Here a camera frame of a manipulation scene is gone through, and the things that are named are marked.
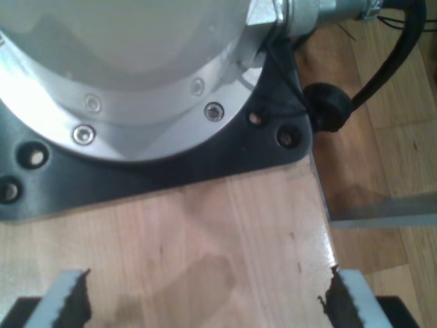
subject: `mounting hole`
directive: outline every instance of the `mounting hole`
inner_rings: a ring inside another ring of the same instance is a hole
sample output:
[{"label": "mounting hole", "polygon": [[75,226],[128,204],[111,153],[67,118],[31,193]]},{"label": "mounting hole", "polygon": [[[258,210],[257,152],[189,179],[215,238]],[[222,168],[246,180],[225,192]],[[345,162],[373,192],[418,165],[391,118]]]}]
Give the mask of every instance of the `mounting hole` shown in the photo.
[{"label": "mounting hole", "polygon": [[12,204],[21,196],[21,183],[13,176],[0,178],[0,204]]},{"label": "mounting hole", "polygon": [[276,139],[278,144],[284,148],[292,149],[297,146],[302,141],[302,133],[300,130],[293,125],[283,125],[279,128]]},{"label": "mounting hole", "polygon": [[247,114],[247,120],[251,126],[263,128],[270,122],[270,114],[265,111],[250,111]]},{"label": "mounting hole", "polygon": [[25,169],[38,169],[48,160],[48,149],[40,142],[31,141],[18,149],[17,161]]}]

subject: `wooden tabletop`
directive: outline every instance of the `wooden tabletop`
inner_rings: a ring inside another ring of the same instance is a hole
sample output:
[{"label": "wooden tabletop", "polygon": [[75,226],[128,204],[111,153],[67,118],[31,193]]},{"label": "wooden tabletop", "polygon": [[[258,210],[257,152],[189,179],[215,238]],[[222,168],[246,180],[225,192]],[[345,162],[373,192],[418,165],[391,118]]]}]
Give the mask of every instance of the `wooden tabletop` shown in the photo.
[{"label": "wooden tabletop", "polygon": [[309,158],[20,224],[0,223],[0,320],[91,269],[87,325],[331,327],[335,265]]}]

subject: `wire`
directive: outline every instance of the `wire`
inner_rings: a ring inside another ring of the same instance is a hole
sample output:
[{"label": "wire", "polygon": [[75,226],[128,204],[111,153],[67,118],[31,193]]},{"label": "wire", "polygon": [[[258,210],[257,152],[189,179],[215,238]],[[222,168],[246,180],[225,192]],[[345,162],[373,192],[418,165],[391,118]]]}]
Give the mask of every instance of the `wire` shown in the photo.
[{"label": "wire", "polygon": [[[397,29],[397,30],[404,30],[403,27],[400,26],[395,26],[393,24],[390,24],[388,22],[394,22],[394,23],[399,23],[399,24],[405,24],[404,20],[401,19],[396,19],[396,18],[391,18],[391,17],[385,17],[385,16],[378,16],[378,19],[381,21],[381,23],[385,24],[388,27],[391,27],[392,29]],[[437,23],[437,19],[428,19],[426,20],[426,23]],[[424,29],[423,32],[425,33],[433,33],[433,32],[437,32],[437,29]]]},{"label": "wire", "polygon": [[405,28],[379,71],[352,99],[355,109],[368,101],[401,67],[419,41],[426,24],[425,0],[385,0],[384,8],[405,12]]}]

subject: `wood grain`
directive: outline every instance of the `wood grain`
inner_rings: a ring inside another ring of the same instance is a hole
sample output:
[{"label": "wood grain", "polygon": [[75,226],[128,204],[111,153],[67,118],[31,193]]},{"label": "wood grain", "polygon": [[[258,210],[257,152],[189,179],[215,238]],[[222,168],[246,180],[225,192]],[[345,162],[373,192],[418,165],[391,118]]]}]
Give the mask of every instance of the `wood grain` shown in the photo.
[{"label": "wood grain", "polygon": [[424,328],[437,327],[437,228],[401,231]]},{"label": "wood grain", "polygon": [[[437,1],[427,0],[428,18],[437,19]],[[436,28],[437,24],[427,25],[428,29]],[[423,63],[425,64],[429,84],[434,101],[437,104],[437,33],[424,33],[419,41]]]},{"label": "wood grain", "polygon": [[[383,12],[387,16],[403,18],[396,11]],[[400,31],[386,27],[379,21],[372,23],[348,21],[356,64],[364,84],[387,59],[400,35]],[[418,47],[395,76],[367,101],[372,126],[384,128],[437,118],[428,75]]]},{"label": "wood grain", "polygon": [[393,197],[437,190],[437,120],[376,131]]},{"label": "wood grain", "polygon": [[91,268],[87,327],[330,327],[335,264],[309,160],[0,225],[0,317]]},{"label": "wood grain", "polygon": [[[350,96],[361,88],[350,38],[338,26],[320,29],[297,59],[304,86],[327,82]],[[318,133],[313,153],[332,215],[389,196],[366,106],[355,112],[338,133]]]},{"label": "wood grain", "polygon": [[399,229],[332,230],[341,269],[358,269],[363,275],[408,263]]},{"label": "wood grain", "polygon": [[398,296],[417,324],[424,327],[409,265],[401,265],[375,272],[366,275],[365,279],[376,296]]}]

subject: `black mounting plate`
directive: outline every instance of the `black mounting plate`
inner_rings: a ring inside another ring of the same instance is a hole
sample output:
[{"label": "black mounting plate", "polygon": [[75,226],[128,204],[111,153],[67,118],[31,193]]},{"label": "black mounting plate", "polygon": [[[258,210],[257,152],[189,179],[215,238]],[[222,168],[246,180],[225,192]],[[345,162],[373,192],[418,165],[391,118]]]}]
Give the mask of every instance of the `black mounting plate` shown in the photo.
[{"label": "black mounting plate", "polygon": [[[275,53],[298,85],[290,49],[283,46]],[[262,118],[259,126],[249,122],[250,113]],[[278,142],[284,132],[291,134],[289,147]],[[202,145],[168,159],[127,165],[79,157],[48,143],[2,102],[0,140],[0,220],[15,221],[293,163],[309,153],[313,133],[305,108],[268,58],[252,97],[228,126]],[[19,158],[23,147],[32,145],[48,151],[47,162],[36,169]],[[5,184],[11,181],[18,190],[8,202]]]}]

